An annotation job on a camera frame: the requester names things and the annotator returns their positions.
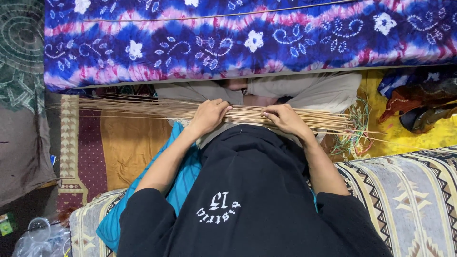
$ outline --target forearm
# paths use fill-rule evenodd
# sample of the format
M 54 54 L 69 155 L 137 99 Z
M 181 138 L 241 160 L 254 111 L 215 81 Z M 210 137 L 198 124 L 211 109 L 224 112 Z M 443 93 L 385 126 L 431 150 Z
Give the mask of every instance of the forearm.
M 314 134 L 302 134 L 299 138 L 308 161 L 309 175 L 315 194 L 326 192 L 349 195 L 343 177 L 319 145 Z
M 182 158 L 198 135 L 184 129 L 176 140 L 154 161 L 137 186 L 136 191 L 144 188 L 155 188 L 162 194 L 168 192 Z

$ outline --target patterned sofa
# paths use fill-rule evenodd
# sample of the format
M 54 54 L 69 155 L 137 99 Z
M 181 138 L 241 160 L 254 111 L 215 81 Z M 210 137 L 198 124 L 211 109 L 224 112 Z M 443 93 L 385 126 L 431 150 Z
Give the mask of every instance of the patterned sofa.
M 395 257 L 457 253 L 457 145 L 439 151 L 335 163 Z M 111 253 L 95 230 L 124 192 L 102 194 L 72 213 L 74 257 Z

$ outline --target black sleeve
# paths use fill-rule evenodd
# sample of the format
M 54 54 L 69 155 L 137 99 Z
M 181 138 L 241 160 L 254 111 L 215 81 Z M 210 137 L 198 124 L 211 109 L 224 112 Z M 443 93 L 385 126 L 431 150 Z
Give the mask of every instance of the black sleeve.
M 316 198 L 321 218 L 347 243 L 354 255 L 392 256 L 376 232 L 368 211 L 356 197 L 321 192 Z
M 135 192 L 119 220 L 117 256 L 163 256 L 175 221 L 175 210 L 157 189 Z

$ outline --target plastic cup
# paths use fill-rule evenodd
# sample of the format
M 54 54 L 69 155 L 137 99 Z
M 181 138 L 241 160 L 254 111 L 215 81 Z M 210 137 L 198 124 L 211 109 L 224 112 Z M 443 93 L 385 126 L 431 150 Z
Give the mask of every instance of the plastic cup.
M 42 243 L 51 236 L 51 225 L 46 218 L 34 218 L 28 226 L 28 235 L 35 243 Z

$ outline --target blue pillow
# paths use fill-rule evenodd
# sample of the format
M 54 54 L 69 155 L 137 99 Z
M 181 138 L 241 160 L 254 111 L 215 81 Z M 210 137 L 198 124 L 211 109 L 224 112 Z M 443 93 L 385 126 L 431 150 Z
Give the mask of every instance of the blue pillow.
M 127 200 L 133 195 L 138 183 L 143 178 L 149 167 L 151 167 L 152 163 L 159 157 L 160 154 L 162 154 L 165 149 L 167 149 L 168 146 L 171 145 L 171 143 L 175 141 L 183 129 L 184 127 L 181 125 L 181 123 L 175 122 L 168 141 L 154 156 L 144 171 L 135 179 L 135 181 L 133 181 L 133 183 L 125 192 L 124 197 L 119 201 L 118 204 L 116 204 L 116 206 L 113 207 L 113 209 L 111 209 L 108 215 L 103 218 L 100 225 L 98 226 L 96 231 L 97 235 L 103 240 L 106 246 L 108 246 L 114 252 L 117 252 L 117 246 L 119 245 L 119 237 L 121 236 L 119 219 L 121 217 L 122 211 L 127 205 Z M 178 216 L 181 206 L 184 203 L 184 200 L 186 199 L 187 194 L 189 193 L 201 169 L 202 164 L 200 163 L 199 149 L 194 143 L 184 156 L 181 162 L 181 166 L 178 169 L 178 174 L 174 184 L 166 197 L 167 202 L 169 202 L 173 208 L 175 208 L 176 216 Z

